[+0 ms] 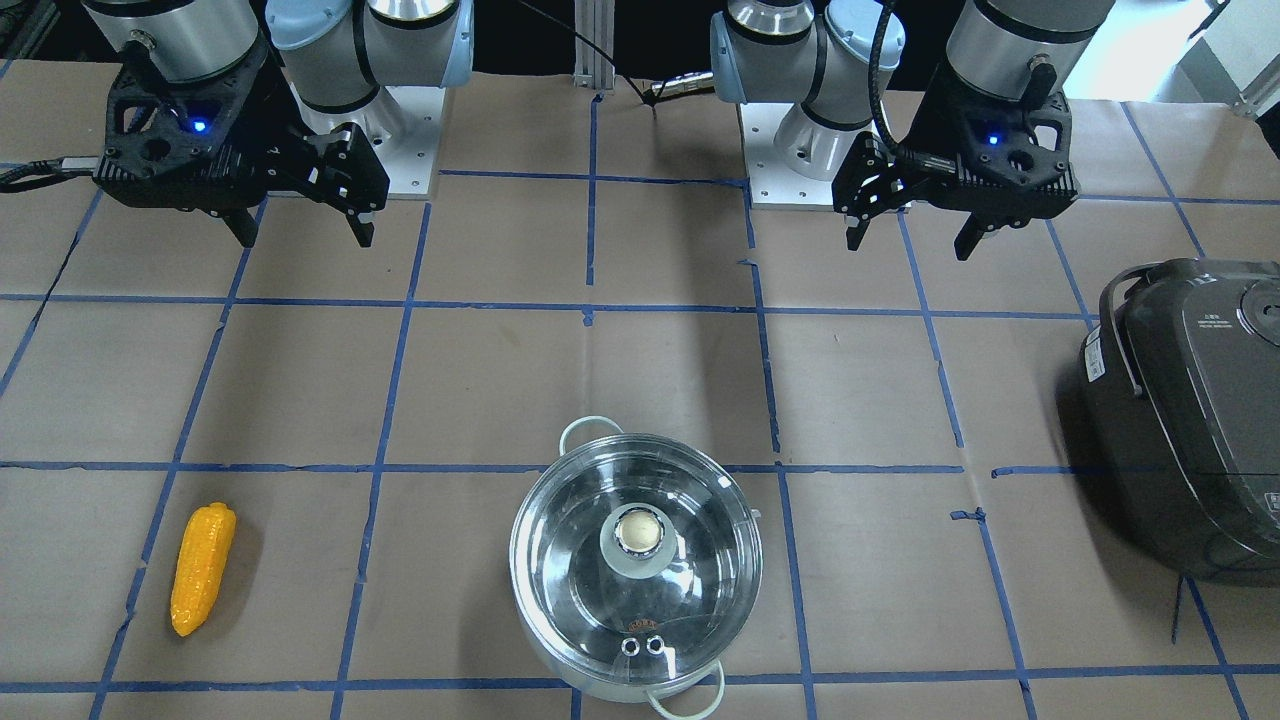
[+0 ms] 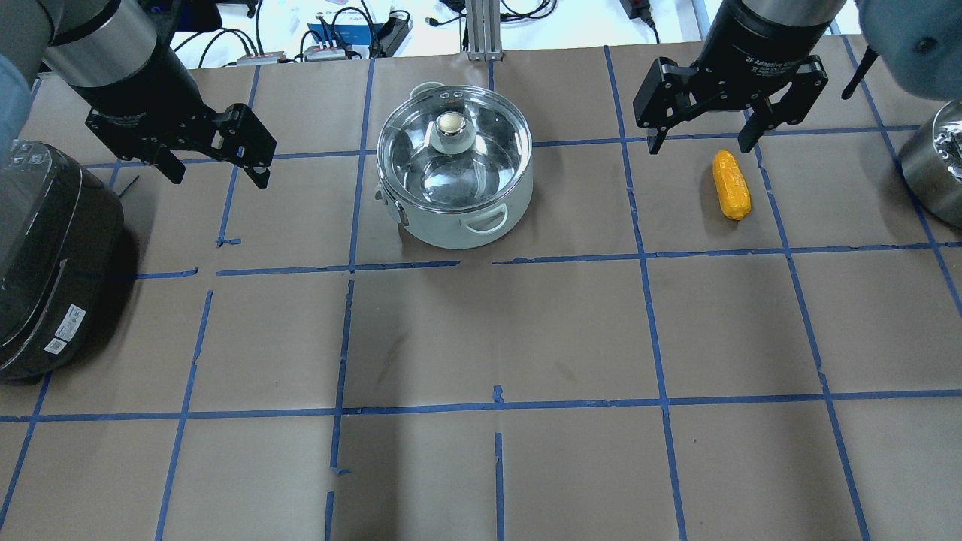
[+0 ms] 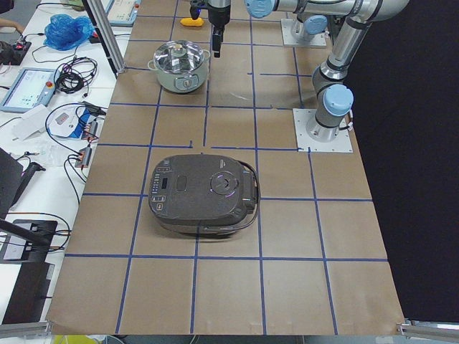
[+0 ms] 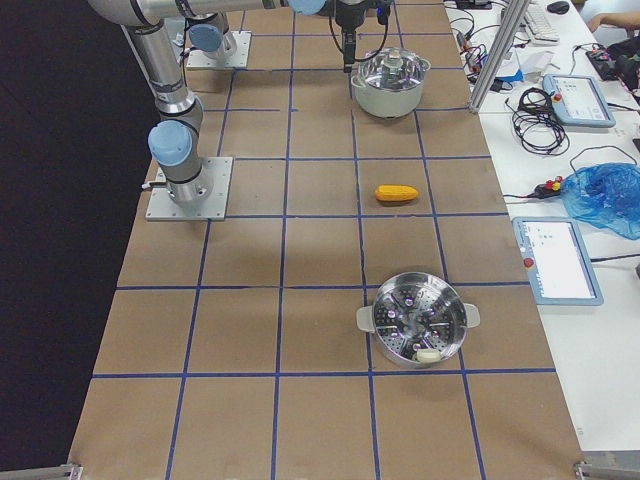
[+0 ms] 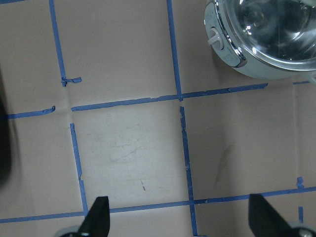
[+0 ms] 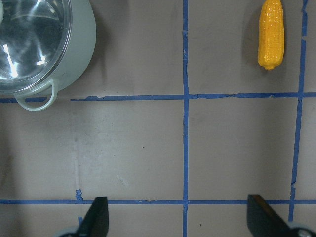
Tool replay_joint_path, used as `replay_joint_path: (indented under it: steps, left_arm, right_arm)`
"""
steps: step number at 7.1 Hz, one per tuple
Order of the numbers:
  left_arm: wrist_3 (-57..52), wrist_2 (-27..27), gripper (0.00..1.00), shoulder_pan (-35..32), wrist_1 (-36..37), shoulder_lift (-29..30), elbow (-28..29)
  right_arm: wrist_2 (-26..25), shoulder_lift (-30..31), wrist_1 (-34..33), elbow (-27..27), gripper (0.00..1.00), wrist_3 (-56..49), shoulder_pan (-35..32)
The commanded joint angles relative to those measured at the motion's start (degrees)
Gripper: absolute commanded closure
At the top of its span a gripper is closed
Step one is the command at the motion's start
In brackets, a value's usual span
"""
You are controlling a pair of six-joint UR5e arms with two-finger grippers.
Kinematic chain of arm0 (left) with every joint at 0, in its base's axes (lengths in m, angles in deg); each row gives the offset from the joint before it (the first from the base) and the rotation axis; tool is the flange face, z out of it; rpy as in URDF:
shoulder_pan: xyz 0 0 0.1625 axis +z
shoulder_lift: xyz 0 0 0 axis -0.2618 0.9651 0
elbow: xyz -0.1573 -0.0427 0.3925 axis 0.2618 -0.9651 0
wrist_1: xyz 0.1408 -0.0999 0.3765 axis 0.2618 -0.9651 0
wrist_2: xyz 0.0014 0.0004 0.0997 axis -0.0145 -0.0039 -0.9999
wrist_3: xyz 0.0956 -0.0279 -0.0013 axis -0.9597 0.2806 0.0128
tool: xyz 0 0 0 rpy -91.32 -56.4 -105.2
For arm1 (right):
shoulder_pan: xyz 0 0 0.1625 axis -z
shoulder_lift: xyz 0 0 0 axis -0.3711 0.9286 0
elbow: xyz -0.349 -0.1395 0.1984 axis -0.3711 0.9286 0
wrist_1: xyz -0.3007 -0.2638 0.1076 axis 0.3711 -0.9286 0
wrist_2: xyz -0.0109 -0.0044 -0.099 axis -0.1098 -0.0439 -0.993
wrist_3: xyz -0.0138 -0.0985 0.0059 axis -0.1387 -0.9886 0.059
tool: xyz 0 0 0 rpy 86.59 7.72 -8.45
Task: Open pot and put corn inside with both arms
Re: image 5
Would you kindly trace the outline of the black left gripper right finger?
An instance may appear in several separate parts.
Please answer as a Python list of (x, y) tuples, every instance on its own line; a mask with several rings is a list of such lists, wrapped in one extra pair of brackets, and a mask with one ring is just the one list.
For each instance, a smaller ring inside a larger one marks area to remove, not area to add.
[(261, 194), (250, 194), (248, 224), (255, 237), (295, 237), (294, 230)]

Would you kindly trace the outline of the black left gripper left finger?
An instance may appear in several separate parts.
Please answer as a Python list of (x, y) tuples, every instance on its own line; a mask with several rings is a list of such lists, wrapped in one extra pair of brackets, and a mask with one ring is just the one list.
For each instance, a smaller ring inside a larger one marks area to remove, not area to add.
[(110, 231), (110, 208), (107, 196), (97, 197), (81, 224), (80, 237), (107, 237)]

